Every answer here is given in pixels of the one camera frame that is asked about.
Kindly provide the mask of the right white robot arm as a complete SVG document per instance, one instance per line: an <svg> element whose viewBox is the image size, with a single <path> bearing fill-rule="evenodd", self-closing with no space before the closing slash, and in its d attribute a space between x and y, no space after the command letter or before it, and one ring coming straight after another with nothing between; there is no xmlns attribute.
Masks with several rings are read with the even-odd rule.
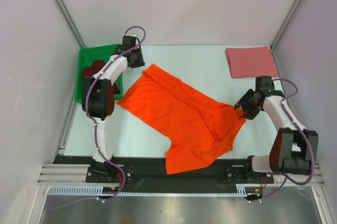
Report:
<svg viewBox="0 0 337 224"><path fill-rule="evenodd" d="M274 83L270 76L256 77L255 88L234 105L234 109L242 110L244 119L253 120L260 112L266 113L276 129L270 153L249 156L243 177L256 182L262 173L281 174L296 185L307 185L314 176L319 136L298 121L288 106L289 97L275 89Z"/></svg>

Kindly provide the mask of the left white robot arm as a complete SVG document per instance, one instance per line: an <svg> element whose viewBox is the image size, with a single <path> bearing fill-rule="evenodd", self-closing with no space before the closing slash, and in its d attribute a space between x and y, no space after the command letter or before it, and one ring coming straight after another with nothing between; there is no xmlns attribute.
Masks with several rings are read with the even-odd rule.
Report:
<svg viewBox="0 0 337 224"><path fill-rule="evenodd" d="M115 96L122 93L116 80L127 68L144 65L141 40L125 34L108 61L94 60L82 70L82 109L91 121L95 142L90 178L98 175L110 182L118 173L118 168L111 165L114 154L106 125L115 108Z"/></svg>

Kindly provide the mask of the orange t-shirt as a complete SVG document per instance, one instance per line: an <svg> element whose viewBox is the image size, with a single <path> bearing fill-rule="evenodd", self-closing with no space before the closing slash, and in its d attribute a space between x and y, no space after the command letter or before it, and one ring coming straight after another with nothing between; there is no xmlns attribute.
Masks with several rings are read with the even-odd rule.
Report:
<svg viewBox="0 0 337 224"><path fill-rule="evenodd" d="M155 64L117 104L171 140L167 174L206 168L232 151L246 121L242 110L206 96Z"/></svg>

